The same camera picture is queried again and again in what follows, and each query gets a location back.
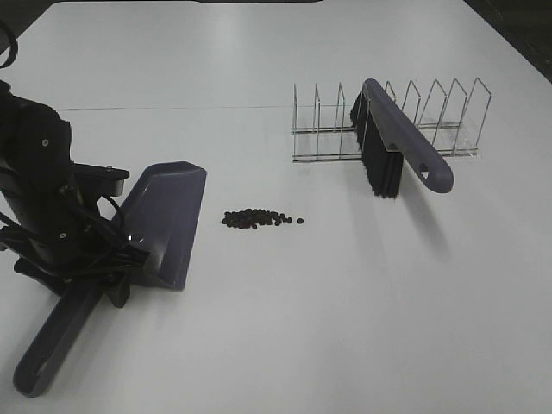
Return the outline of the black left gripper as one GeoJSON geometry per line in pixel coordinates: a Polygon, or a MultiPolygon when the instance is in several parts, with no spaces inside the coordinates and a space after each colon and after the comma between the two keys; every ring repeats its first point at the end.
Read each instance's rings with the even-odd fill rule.
{"type": "MultiPolygon", "coordinates": [[[[89,196],[78,187],[72,163],[54,186],[34,185],[9,168],[1,170],[1,193],[14,212],[14,220],[2,216],[1,246],[20,259],[14,271],[27,276],[58,296],[66,293],[66,279],[95,279],[110,273],[126,273],[144,266],[149,253],[133,247],[125,231],[120,207],[108,220],[97,202],[116,197],[89,196]]],[[[101,283],[103,293],[118,309],[130,295],[127,275],[113,275],[101,283]]]]}

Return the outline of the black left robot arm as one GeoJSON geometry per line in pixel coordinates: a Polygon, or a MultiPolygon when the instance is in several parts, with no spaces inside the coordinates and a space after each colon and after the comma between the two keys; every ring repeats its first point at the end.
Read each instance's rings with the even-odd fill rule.
{"type": "Polygon", "coordinates": [[[129,172],[75,163],[72,129],[53,108],[17,97],[1,84],[1,248],[15,270],[61,295],[91,282],[122,308],[130,276],[147,253],[133,248],[116,198],[129,172]]]}

